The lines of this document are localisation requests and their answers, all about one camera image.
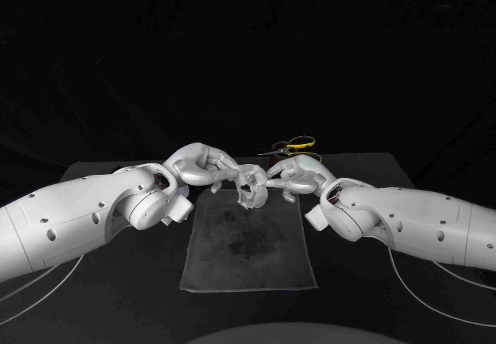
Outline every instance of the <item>gray towel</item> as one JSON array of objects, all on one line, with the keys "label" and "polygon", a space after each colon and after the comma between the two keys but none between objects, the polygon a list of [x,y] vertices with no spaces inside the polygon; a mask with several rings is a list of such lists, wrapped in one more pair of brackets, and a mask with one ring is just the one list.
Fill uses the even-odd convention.
[{"label": "gray towel", "polygon": [[262,208],[243,209],[236,190],[203,191],[180,290],[246,292],[318,288],[308,261],[299,201],[268,191]]}]

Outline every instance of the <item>scissors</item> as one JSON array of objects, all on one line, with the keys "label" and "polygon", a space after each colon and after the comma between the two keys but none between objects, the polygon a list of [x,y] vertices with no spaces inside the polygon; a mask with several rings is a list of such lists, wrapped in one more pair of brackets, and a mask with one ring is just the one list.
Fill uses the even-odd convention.
[{"label": "scissors", "polygon": [[318,160],[320,163],[322,162],[322,157],[317,153],[296,151],[298,149],[312,147],[312,145],[315,144],[315,139],[311,136],[296,136],[295,138],[291,138],[291,140],[286,142],[285,141],[276,142],[271,146],[271,149],[273,149],[275,146],[279,144],[285,144],[285,147],[279,148],[278,150],[273,150],[271,152],[260,153],[258,155],[259,156],[271,156],[273,154],[282,154],[285,156],[295,156],[295,155],[304,154],[307,156],[311,156],[315,160]]}]

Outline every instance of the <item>black backdrop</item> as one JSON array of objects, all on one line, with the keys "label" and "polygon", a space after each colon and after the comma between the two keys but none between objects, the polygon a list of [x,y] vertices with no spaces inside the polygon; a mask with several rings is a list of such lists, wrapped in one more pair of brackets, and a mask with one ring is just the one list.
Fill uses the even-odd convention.
[{"label": "black backdrop", "polygon": [[318,152],[389,152],[418,188],[496,208],[488,1],[8,6],[2,204],[76,161],[165,160],[196,141],[250,156],[312,135]]}]

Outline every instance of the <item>dark table surface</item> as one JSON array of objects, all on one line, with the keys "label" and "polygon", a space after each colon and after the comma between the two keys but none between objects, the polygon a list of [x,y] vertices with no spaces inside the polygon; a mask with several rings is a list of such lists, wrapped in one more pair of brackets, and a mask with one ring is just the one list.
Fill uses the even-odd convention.
[{"label": "dark table surface", "polygon": [[[268,168],[268,158],[236,158]],[[116,166],[162,161],[74,163],[61,181],[110,173]],[[387,153],[322,156],[335,177],[376,187],[413,188]],[[224,182],[224,188],[234,188]],[[191,188],[191,199],[201,188]],[[301,216],[317,204],[299,195]],[[197,294],[178,290],[191,216],[181,224],[158,223],[145,231],[125,229],[87,253],[54,293],[0,327],[1,343],[185,343],[219,330],[271,322],[311,322],[358,328],[406,343],[491,343],[496,329],[465,324],[433,313],[410,297],[395,276],[384,245],[363,238],[347,242],[331,229],[317,232],[304,220],[308,257],[318,289],[299,292]],[[458,281],[431,262],[393,252],[402,278],[422,300],[451,315],[496,323],[491,291]],[[50,291],[74,265],[61,264],[0,305],[0,321]],[[448,266],[480,282],[474,269]],[[0,295],[40,272],[0,285]]]}]

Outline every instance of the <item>robotic hand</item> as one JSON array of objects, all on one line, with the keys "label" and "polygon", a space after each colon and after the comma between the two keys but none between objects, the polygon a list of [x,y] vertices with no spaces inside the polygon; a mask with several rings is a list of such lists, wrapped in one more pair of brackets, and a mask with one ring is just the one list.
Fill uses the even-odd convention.
[{"label": "robotic hand", "polygon": [[185,145],[159,165],[53,184],[0,208],[0,282],[82,256],[125,227],[181,222],[193,209],[187,184],[209,185],[239,172],[230,156],[201,143]]},{"label": "robotic hand", "polygon": [[268,170],[266,187],[314,193],[318,205],[304,215],[315,230],[328,225],[351,242],[380,240],[390,249],[433,262],[496,271],[496,211],[431,191],[374,188],[333,177],[322,164],[299,155]]}]

